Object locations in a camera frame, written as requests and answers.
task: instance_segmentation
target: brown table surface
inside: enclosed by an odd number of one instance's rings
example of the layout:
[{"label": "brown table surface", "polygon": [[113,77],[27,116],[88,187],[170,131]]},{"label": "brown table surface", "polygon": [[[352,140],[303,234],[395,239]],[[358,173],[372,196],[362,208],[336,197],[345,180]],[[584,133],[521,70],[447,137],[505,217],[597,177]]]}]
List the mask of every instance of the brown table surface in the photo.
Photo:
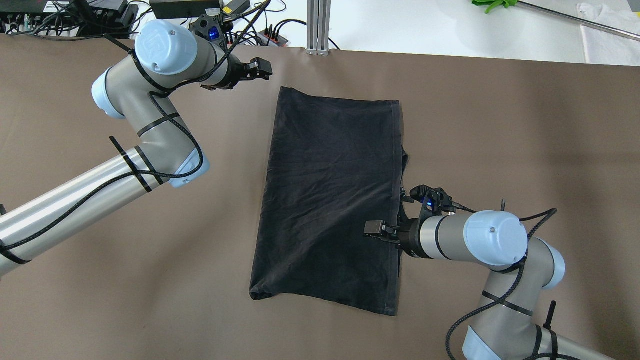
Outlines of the brown table surface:
[{"label": "brown table surface", "polygon": [[[556,207],[537,235],[564,281],[544,322],[616,359],[640,353],[640,69],[534,61],[240,47],[270,81],[172,95],[212,161],[0,282],[2,359],[445,359],[449,326],[475,309],[488,271],[403,258],[397,317],[297,295],[248,295],[276,100],[397,99],[407,188],[442,186],[472,209],[521,217]],[[137,138],[91,97],[125,56],[105,40],[0,37],[0,202],[11,210]],[[418,207],[408,211],[417,216]],[[462,358],[466,324],[454,335]]]}]

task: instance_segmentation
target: aluminum extrusion post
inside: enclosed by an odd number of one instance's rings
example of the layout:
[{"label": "aluminum extrusion post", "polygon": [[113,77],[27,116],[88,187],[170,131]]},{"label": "aluminum extrusion post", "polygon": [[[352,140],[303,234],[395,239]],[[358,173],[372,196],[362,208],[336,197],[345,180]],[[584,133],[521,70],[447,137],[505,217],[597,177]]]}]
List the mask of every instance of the aluminum extrusion post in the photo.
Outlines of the aluminum extrusion post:
[{"label": "aluminum extrusion post", "polygon": [[[136,52],[146,74],[165,88],[203,76],[223,55],[221,49],[206,40],[194,37],[188,30],[163,20],[149,22],[142,29],[136,41]],[[223,83],[230,72],[231,67],[227,65],[229,62],[238,61],[230,56],[229,61],[204,83],[212,86]],[[126,151],[138,170],[186,174],[199,164],[200,158],[193,142],[170,122],[157,122],[163,116],[152,104],[148,94],[159,90],[142,76],[132,56],[108,69],[96,80],[92,90],[101,109],[112,117],[126,117],[138,132],[141,144]],[[175,121],[184,125],[168,98],[158,98],[157,102],[167,114],[175,117]],[[184,185],[202,175],[208,168],[208,161],[204,159],[197,173],[185,179],[174,179],[171,181],[172,185]],[[50,226],[101,184],[131,171],[123,157],[116,156],[1,216],[0,240],[3,248],[0,250],[4,256],[0,256],[0,277],[16,269],[20,262],[31,261],[90,224],[145,195],[147,190],[139,179],[134,176],[126,177],[105,187],[38,238],[22,243],[27,237]],[[141,178],[147,183],[148,190],[157,188],[167,180],[152,175],[142,175]]]},{"label": "aluminum extrusion post", "polygon": [[329,55],[331,0],[307,0],[307,54]]}]

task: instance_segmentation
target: white table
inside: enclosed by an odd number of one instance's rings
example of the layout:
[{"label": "white table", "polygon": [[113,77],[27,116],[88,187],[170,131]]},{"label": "white table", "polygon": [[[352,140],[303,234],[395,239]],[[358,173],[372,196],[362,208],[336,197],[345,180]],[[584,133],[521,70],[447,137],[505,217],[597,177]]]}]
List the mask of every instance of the white table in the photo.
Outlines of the white table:
[{"label": "white table", "polygon": [[[307,20],[306,1],[285,1],[287,11],[268,13],[269,24]],[[627,0],[529,2],[573,16],[578,3],[604,3],[630,11]],[[277,10],[282,4],[272,0],[269,8]],[[585,62],[578,24],[518,6],[499,7],[489,15],[485,9],[470,0],[333,0],[329,35],[341,49],[351,51]],[[237,29],[243,23],[238,22]],[[261,18],[256,28],[264,26]],[[306,29],[300,24],[285,25],[281,35],[291,41],[290,46],[307,45]]]}]

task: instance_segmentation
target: gray arm segment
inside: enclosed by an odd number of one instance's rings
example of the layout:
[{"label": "gray arm segment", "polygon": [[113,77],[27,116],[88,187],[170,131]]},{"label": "gray arm segment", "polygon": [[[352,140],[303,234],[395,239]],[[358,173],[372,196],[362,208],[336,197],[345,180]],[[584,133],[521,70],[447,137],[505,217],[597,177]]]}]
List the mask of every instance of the gray arm segment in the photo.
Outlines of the gray arm segment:
[{"label": "gray arm segment", "polygon": [[[465,356],[470,360],[490,359],[486,354],[478,353],[478,350],[483,348],[481,343],[484,343],[497,356],[497,359],[503,360],[522,360],[534,353],[551,353],[550,331],[540,327],[538,332],[536,325],[531,322],[531,316],[542,288],[552,281],[555,270],[552,247],[539,238],[532,238],[529,242],[522,279],[516,290],[506,299],[505,304],[494,306],[472,318],[463,347]],[[505,294],[513,285],[517,273],[517,271],[508,274],[491,272],[479,307]],[[557,336],[557,346],[559,354],[577,359],[611,360],[610,357],[562,336]]]},{"label": "gray arm segment", "polygon": [[[185,80],[196,79],[206,74],[207,71],[214,67],[223,51],[204,39],[195,37],[195,40],[197,55],[184,71],[172,75],[162,75],[147,69],[146,73],[156,83],[165,88],[172,88]],[[217,85],[222,81],[228,72],[227,64],[228,61],[205,81],[205,84]],[[157,126],[150,127],[150,124],[163,118],[161,112],[149,99],[149,93],[158,92],[158,89],[141,75],[133,58],[131,56],[126,57],[120,63],[108,69],[104,78],[101,77],[101,79],[105,81],[105,97],[108,98],[114,110],[124,115],[136,132],[146,129],[140,135],[140,145],[126,151],[134,166],[138,170],[151,170],[165,174],[186,173],[188,170],[179,171],[179,169],[184,169],[183,165],[186,160],[190,156],[193,157],[195,145],[171,122],[165,121]],[[175,107],[168,98],[158,98],[157,102],[167,114],[176,113]],[[186,128],[185,123],[179,116],[176,116],[174,120]],[[3,246],[14,246],[15,248],[10,249],[14,256],[30,261],[85,227],[145,195],[147,191],[136,177],[125,177],[116,184],[109,185],[96,193],[58,225],[51,227],[38,238],[16,246],[23,239],[52,224],[53,221],[66,213],[98,186],[116,176],[122,176],[131,171],[123,157],[116,156],[41,197],[1,216],[0,239]],[[144,178],[148,188],[151,190],[167,180],[153,175],[142,175],[142,178]],[[18,263],[5,256],[0,256],[0,277],[18,266]]]}]

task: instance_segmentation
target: electrical cable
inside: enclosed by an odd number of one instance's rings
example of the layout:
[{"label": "electrical cable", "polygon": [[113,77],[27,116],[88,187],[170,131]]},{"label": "electrical cable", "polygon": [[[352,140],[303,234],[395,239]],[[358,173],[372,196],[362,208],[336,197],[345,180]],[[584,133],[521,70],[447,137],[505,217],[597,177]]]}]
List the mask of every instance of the electrical cable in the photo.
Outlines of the electrical cable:
[{"label": "electrical cable", "polygon": [[551,352],[545,352],[544,354],[537,354],[537,355],[532,355],[529,357],[526,357],[523,360],[535,360],[535,359],[543,359],[545,357],[548,357],[549,359],[552,359],[555,356],[556,359],[565,359],[565,360],[580,360],[577,357],[573,357],[573,356],[569,356],[569,355],[562,355],[562,354],[553,354]]},{"label": "electrical cable", "polygon": [[[280,22],[279,22],[278,24],[276,24],[276,26],[275,26],[275,28],[276,28],[276,29],[275,29],[275,32],[276,32],[275,39],[276,39],[276,41],[277,41],[277,39],[279,39],[279,38],[280,38],[280,30],[282,30],[282,27],[283,27],[283,26],[285,26],[286,24],[290,23],[290,22],[295,22],[295,23],[297,23],[297,24],[302,24],[302,25],[304,25],[304,26],[306,26],[306,25],[307,25],[307,23],[306,23],[306,22],[304,22],[304,21],[302,21],[302,20],[298,20],[298,19],[286,19],[286,20],[280,21]],[[336,48],[336,49],[340,50],[340,47],[339,47],[339,46],[338,46],[338,45],[337,45],[337,44],[336,44],[336,43],[335,43],[331,38],[329,38],[329,42],[330,42],[330,43],[332,43],[332,44],[333,44],[333,46],[335,46],[335,48]]]},{"label": "electrical cable", "polygon": [[237,20],[237,19],[240,19],[240,18],[243,18],[243,17],[247,17],[247,16],[249,16],[249,15],[251,15],[251,14],[253,14],[253,13],[257,12],[257,11],[260,11],[260,7],[252,8],[251,10],[249,10],[249,11],[247,11],[247,12],[239,13],[239,14],[237,14],[237,15],[229,15],[228,17],[225,17],[225,18],[224,18],[224,22],[235,21],[235,20]]},{"label": "electrical cable", "polygon": [[532,217],[527,217],[527,218],[521,218],[520,221],[524,222],[524,221],[529,221],[529,220],[533,220],[533,219],[537,219],[537,218],[541,218],[547,214],[549,214],[551,211],[553,211],[554,209],[549,209],[547,211],[545,211],[544,213],[540,213],[540,214],[535,214]]},{"label": "electrical cable", "polygon": [[267,36],[267,44],[265,46],[269,46],[269,42],[271,41],[271,37],[273,37],[273,25],[271,25],[269,27],[269,31],[265,31],[264,34]]},{"label": "electrical cable", "polygon": [[[132,2],[132,3],[143,3],[143,4],[148,5],[148,3],[144,2],[144,1],[140,1],[140,0],[133,0],[133,1],[131,1],[131,2]],[[153,11],[151,8],[149,8],[148,10],[144,11],[143,13],[141,13],[141,14],[137,17],[137,19],[134,19],[134,20],[133,20],[129,25],[126,25],[126,26],[116,26],[116,27],[111,27],[111,26],[104,26],[104,24],[99,24],[99,23],[96,23],[96,22],[93,22],[93,21],[89,21],[89,20],[84,19],[84,18],[83,18],[83,17],[81,17],[79,14],[76,14],[76,13],[74,13],[73,11],[71,11],[71,9],[70,9],[70,6],[71,6],[71,5],[70,5],[70,4],[69,4],[69,5],[64,5],[64,4],[61,4],[61,3],[57,2],[57,1],[56,1],[56,2],[53,2],[53,4],[54,4],[54,6],[56,7],[56,9],[58,9],[58,11],[57,11],[57,12],[55,12],[55,13],[52,13],[52,14],[48,15],[44,20],[42,20],[42,23],[41,23],[37,28],[35,28],[35,29],[34,29],[34,30],[32,30],[32,31],[16,31],[16,32],[11,32],[11,33],[7,33],[7,35],[8,35],[8,36],[16,36],[16,35],[32,35],[32,36],[34,36],[34,37],[40,37],[40,38],[42,38],[39,34],[40,34],[41,32],[43,32],[43,31],[47,31],[47,33],[48,33],[49,31],[56,31],[57,33],[59,33],[59,32],[61,32],[61,31],[71,31],[71,30],[75,29],[76,27],[78,27],[78,28],[79,28],[79,27],[81,27],[81,26],[82,26],[82,24],[74,24],[74,25],[70,25],[69,29],[66,29],[66,27],[64,27],[63,25],[57,26],[56,24],[58,23],[58,21],[60,21],[60,22],[61,22],[61,24],[63,23],[63,21],[64,21],[64,17],[61,17],[60,15],[63,15],[63,13],[65,13],[65,12],[66,12],[66,13],[68,13],[68,14],[69,14],[71,17],[73,17],[73,18],[76,18],[76,19],[78,19],[78,20],[83,21],[85,24],[91,24],[91,25],[94,25],[94,26],[99,26],[99,27],[102,29],[102,32],[103,32],[103,33],[106,33],[107,35],[133,35],[133,34],[136,34],[136,33],[137,33],[137,30],[138,30],[138,28],[139,28],[139,27],[140,27],[140,25],[141,25],[142,18],[143,18],[146,14],[148,14],[148,13],[150,13],[150,12],[152,12],[152,11]],[[55,21],[54,26],[48,26],[48,25],[49,25],[49,23],[50,23],[51,21]],[[111,31],[113,31],[113,30],[127,29],[127,28],[131,28],[134,24],[136,25],[136,27],[135,27],[132,31],[125,31],[125,32],[108,32],[108,33],[104,31],[105,29],[107,29],[107,30],[111,30]],[[90,35],[90,36],[81,37],[81,38],[97,38],[97,37],[96,37],[96,35]],[[54,39],[51,39],[51,40],[53,40],[53,41],[79,41],[79,40],[76,40],[76,39],[73,39],[73,40],[62,40],[62,39],[54,40]]]},{"label": "electrical cable", "polygon": [[[264,13],[264,10],[267,8],[267,6],[269,6],[269,3],[271,2],[271,0],[266,0],[262,3],[262,5],[260,6],[260,10],[258,10],[258,13],[253,16],[253,19],[251,19],[251,21],[249,22],[249,24],[244,28],[244,30],[241,33],[241,37],[244,37],[245,34],[247,33],[247,31],[249,30],[249,28],[251,28],[252,25],[255,24],[256,21],[258,21],[258,18],[260,17],[260,15],[262,13]],[[234,43],[229,47],[228,51],[225,51],[225,54],[222,56],[222,58],[215,64],[215,66],[209,70],[206,74],[204,74],[203,76],[200,76],[197,79],[191,79],[191,80],[187,80],[187,81],[183,81],[181,83],[179,83],[178,85],[174,86],[171,90],[175,91],[178,88],[181,88],[185,85],[188,84],[193,84],[193,83],[201,83],[203,81],[208,80],[214,72],[216,72],[221,66],[222,64],[227,60],[227,58],[229,57],[229,55],[231,55],[231,52],[236,48],[236,46],[240,43],[240,39],[241,37],[238,37],[236,39],[236,41],[234,41]]]},{"label": "electrical cable", "polygon": [[457,204],[457,205],[455,205],[455,204],[454,204],[454,207],[455,207],[456,209],[458,209],[458,210],[466,211],[467,213],[471,213],[471,214],[475,214],[475,213],[477,213],[477,211],[476,211],[476,210],[471,210],[471,209],[469,209],[468,207],[466,207],[466,206],[464,206],[464,205],[461,205],[461,204]]},{"label": "electrical cable", "polygon": [[511,296],[511,294],[516,290],[516,288],[518,287],[518,285],[520,284],[520,281],[522,280],[522,274],[524,273],[524,266],[521,266],[518,269],[518,275],[516,276],[515,281],[513,282],[513,285],[511,285],[511,287],[509,288],[509,290],[507,290],[507,292],[504,293],[503,296],[501,296],[499,299],[483,306],[480,307],[478,309],[473,310],[472,312],[470,312],[469,314],[466,314],[465,316],[462,316],[460,319],[458,319],[457,322],[455,322],[451,328],[449,328],[449,332],[447,332],[447,337],[445,338],[445,349],[447,350],[447,355],[449,355],[449,359],[451,360],[456,360],[456,358],[453,356],[453,353],[451,352],[451,336],[453,335],[453,332],[465,321],[467,321],[468,319],[472,318],[475,315],[478,315],[479,313],[482,313],[483,311],[489,310],[492,307],[500,304],[501,302],[504,302],[509,296]]},{"label": "electrical cable", "polygon": [[[238,20],[244,20],[247,23],[249,23],[249,20],[247,20],[244,17],[238,18]],[[240,33],[241,33],[241,31],[236,31],[235,32],[236,36],[238,36],[238,34],[240,34]],[[243,42],[248,42],[249,44],[255,45],[255,46],[262,45],[262,40],[258,37],[258,31],[255,29],[255,26],[253,26],[253,25],[251,26],[251,31],[247,32],[247,34],[242,38],[242,41],[240,43],[242,44]]]},{"label": "electrical cable", "polygon": [[[280,10],[266,10],[266,11],[267,11],[267,12],[270,12],[270,13],[281,13],[281,12],[286,11],[286,10],[287,10],[287,3],[285,3],[283,0],[278,0],[278,1],[279,1],[281,4],[283,4],[283,5],[284,5],[284,8],[282,8],[282,9],[280,9]],[[255,3],[255,4],[253,5],[253,7],[254,7],[254,8],[257,8],[257,7],[258,7],[258,6],[260,6],[260,5],[262,5],[262,2]]]},{"label": "electrical cable", "polygon": [[267,16],[266,10],[264,10],[264,32],[269,28],[269,17]]},{"label": "electrical cable", "polygon": [[54,37],[43,37],[41,35],[33,35],[33,34],[27,34],[27,36],[34,37],[34,38],[40,38],[42,40],[59,41],[59,42],[74,42],[74,41],[91,40],[91,39],[96,39],[96,38],[104,39],[104,37],[99,36],[99,35],[88,36],[88,37],[76,37],[76,38],[69,38],[69,39],[54,38]]},{"label": "electrical cable", "polygon": [[[236,31],[235,33],[232,33],[232,34],[234,35],[234,38],[239,38],[240,33],[241,31]],[[254,33],[253,31],[247,32],[246,36],[244,38],[241,38],[240,44],[247,43],[248,45],[258,46],[258,44],[255,42],[256,41],[255,37],[257,37],[257,34]]]},{"label": "electrical cable", "polygon": [[[544,212],[543,214],[546,214],[546,216],[540,220],[532,229],[531,231],[529,231],[529,234],[527,234],[527,239],[530,240],[531,237],[533,236],[533,234],[545,223],[547,222],[547,220],[549,220],[552,216],[555,215],[555,213],[557,213],[557,209],[550,209],[546,212]],[[534,215],[533,217],[529,217],[529,218],[525,218],[525,219],[532,219],[532,218],[536,218],[536,217],[540,217],[542,216],[542,214],[537,214]],[[447,332],[447,336],[445,337],[445,349],[447,351],[447,355],[449,355],[449,359],[451,360],[456,360],[456,358],[453,356],[453,353],[451,352],[451,336],[453,335],[453,332],[465,321],[467,321],[469,318],[472,318],[475,315],[478,315],[479,313],[482,313],[483,311],[489,310],[492,307],[500,304],[501,302],[504,302],[509,296],[511,296],[511,294],[516,290],[516,288],[518,287],[518,285],[520,284],[520,281],[522,280],[522,274],[524,273],[524,264],[520,265],[518,267],[518,275],[516,276],[515,281],[513,281],[513,285],[511,285],[511,287],[509,288],[509,290],[507,290],[507,292],[501,296],[499,299],[483,306],[480,307],[476,310],[473,310],[472,312],[470,312],[469,314],[466,314],[465,316],[462,316],[457,322],[455,322],[451,328],[449,328],[449,331]]]}]

